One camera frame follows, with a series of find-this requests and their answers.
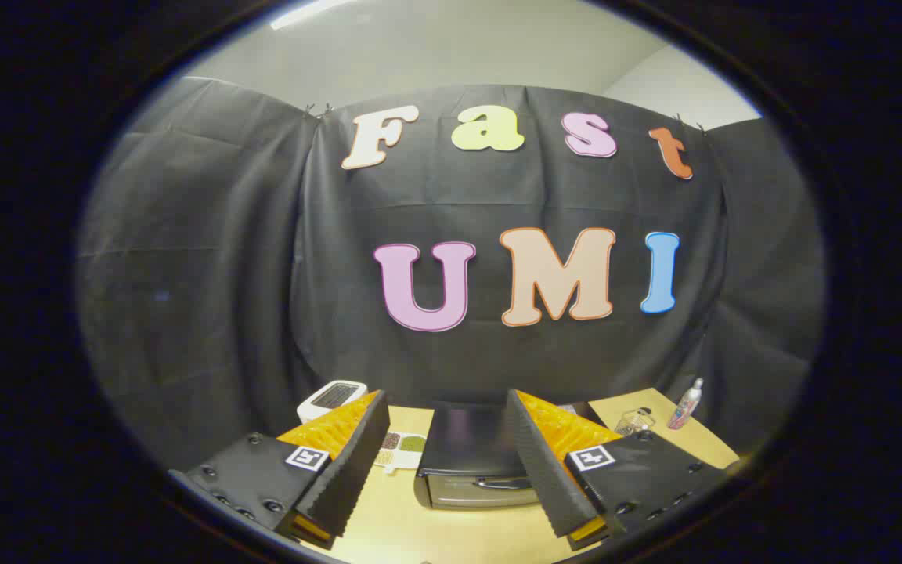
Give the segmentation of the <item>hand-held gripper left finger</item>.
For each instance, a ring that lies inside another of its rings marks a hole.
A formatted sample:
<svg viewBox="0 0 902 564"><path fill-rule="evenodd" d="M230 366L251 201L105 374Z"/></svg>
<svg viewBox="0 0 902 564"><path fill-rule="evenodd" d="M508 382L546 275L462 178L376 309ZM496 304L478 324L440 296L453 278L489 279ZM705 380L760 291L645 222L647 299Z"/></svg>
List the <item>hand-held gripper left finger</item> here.
<svg viewBox="0 0 902 564"><path fill-rule="evenodd" d="M171 477L262 534L330 549L344 535L390 425L373 390L280 436L251 432Z"/></svg>

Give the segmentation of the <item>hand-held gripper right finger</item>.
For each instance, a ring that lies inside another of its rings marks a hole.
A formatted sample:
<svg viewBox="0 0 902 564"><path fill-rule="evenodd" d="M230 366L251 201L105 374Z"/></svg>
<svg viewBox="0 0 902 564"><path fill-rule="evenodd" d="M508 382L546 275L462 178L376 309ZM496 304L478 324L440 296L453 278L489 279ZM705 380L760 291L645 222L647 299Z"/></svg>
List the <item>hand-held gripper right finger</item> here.
<svg viewBox="0 0 902 564"><path fill-rule="evenodd" d="M574 550L640 539L729 479L650 429L620 435L522 390L507 393L506 421L554 534Z"/></svg>

